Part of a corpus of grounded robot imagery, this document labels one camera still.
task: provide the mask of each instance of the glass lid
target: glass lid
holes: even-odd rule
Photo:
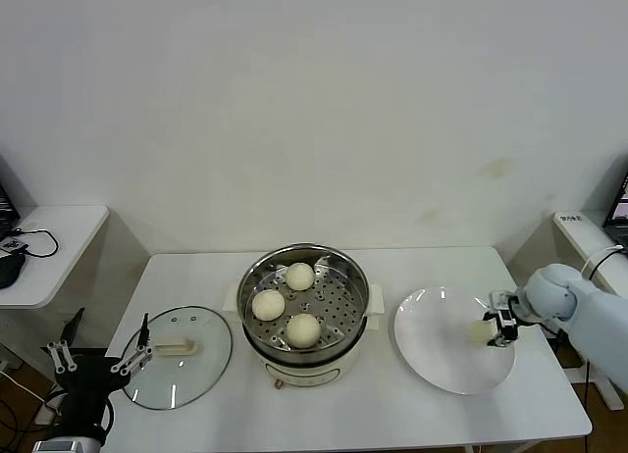
[[[153,358],[125,387],[129,399],[147,409],[177,409],[198,399],[216,384],[231,358],[232,333],[210,309],[171,309],[148,328]],[[135,349],[137,336],[127,344],[123,359]]]

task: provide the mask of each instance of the pot handle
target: pot handle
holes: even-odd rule
[[[379,316],[384,314],[384,294],[382,287],[378,284],[371,284],[369,286],[369,304],[366,307],[366,316]]]
[[[223,304],[223,311],[226,313],[237,313],[237,285],[232,284],[227,291],[227,298]]]
[[[367,317],[366,329],[378,330],[380,328],[380,316],[385,313],[384,294],[382,293],[382,287],[378,284],[371,284],[369,292],[369,304],[364,313]]]

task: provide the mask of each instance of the pot base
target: pot base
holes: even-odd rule
[[[268,360],[260,354],[257,355],[262,362],[264,370],[272,378],[278,379],[285,384],[290,384],[292,386],[314,387],[334,381],[343,376],[355,364],[358,353],[359,344],[356,343],[353,348],[335,361],[327,365],[313,368],[287,367]]]

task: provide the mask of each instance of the steamer basket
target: steamer basket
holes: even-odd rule
[[[314,284],[294,291],[285,276],[291,264],[303,262],[314,269]],[[277,289],[286,300],[284,313],[274,321],[253,315],[253,297],[264,289]],[[237,312],[254,347],[287,366],[313,367],[329,363],[350,349],[366,326],[369,284],[350,257],[331,247],[293,244],[265,255],[246,272],[237,290]],[[321,337],[311,348],[296,349],[286,341],[288,321],[301,313],[315,316]]]

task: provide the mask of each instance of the steamed bun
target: steamed bun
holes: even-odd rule
[[[314,271],[307,264],[292,264],[286,271],[286,284],[290,289],[303,291],[314,282]]]
[[[253,314],[260,321],[272,321],[284,313],[286,301],[276,289],[265,289],[253,297]]]
[[[308,348],[321,336],[321,326],[311,314],[299,314],[288,321],[286,338],[288,344],[296,348]]]

